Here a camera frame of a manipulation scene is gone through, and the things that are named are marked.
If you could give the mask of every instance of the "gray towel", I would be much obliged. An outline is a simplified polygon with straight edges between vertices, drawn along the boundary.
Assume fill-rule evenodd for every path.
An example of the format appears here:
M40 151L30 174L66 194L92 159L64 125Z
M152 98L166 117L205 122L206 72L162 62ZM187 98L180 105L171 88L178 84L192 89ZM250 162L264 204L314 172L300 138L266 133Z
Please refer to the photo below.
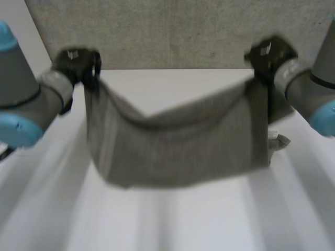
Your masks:
M268 122L291 112L270 91L268 116L268 89L253 79L150 118L103 82L85 100L95 165L122 187L181 187L268 167Z

